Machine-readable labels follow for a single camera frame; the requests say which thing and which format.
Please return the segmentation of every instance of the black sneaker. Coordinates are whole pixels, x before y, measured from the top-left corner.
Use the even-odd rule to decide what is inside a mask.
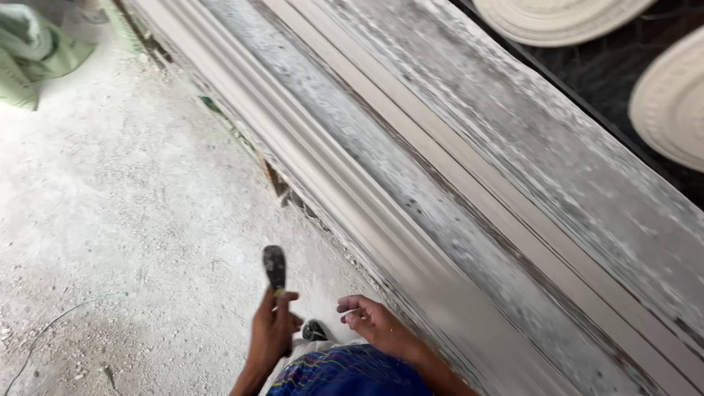
[[[302,336],[307,341],[327,341],[325,331],[320,327],[320,323],[315,319],[311,319],[303,325]]]

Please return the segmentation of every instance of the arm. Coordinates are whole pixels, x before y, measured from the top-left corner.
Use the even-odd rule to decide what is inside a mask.
[[[289,302],[297,293],[286,292],[274,298],[269,287],[252,320],[252,340],[244,369],[230,396],[256,396],[276,363],[291,347],[291,334],[299,331],[303,321],[289,312]]]
[[[367,297],[354,295],[337,300],[340,318],[371,345],[385,354],[408,362],[437,396],[477,396],[450,366],[416,337],[386,307]]]

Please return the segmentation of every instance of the hand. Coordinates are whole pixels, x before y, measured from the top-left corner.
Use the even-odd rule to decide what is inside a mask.
[[[247,365],[270,373],[276,363],[291,349],[291,334],[300,331],[303,320],[289,312],[289,303],[298,293],[285,292],[274,298],[271,287],[264,293],[252,320],[252,341]]]
[[[337,300],[337,311],[346,312],[340,318],[385,354],[414,363],[433,352],[416,337],[386,307],[362,295]]]

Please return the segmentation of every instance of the concrete floor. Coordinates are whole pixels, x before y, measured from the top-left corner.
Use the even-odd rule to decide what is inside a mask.
[[[215,395],[244,363],[282,245],[294,311],[335,337],[337,297],[375,293],[296,207],[279,208],[257,163],[179,78],[127,59],[109,26],[68,15],[100,43],[41,84],[39,111],[0,105],[0,391],[10,395]]]

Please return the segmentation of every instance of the plaster ceiling medallion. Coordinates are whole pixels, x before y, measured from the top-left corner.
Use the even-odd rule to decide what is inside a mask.
[[[662,155],[704,172],[704,26],[674,43],[636,83],[629,116]]]
[[[503,36],[535,47],[563,47],[605,35],[655,0],[474,0]]]

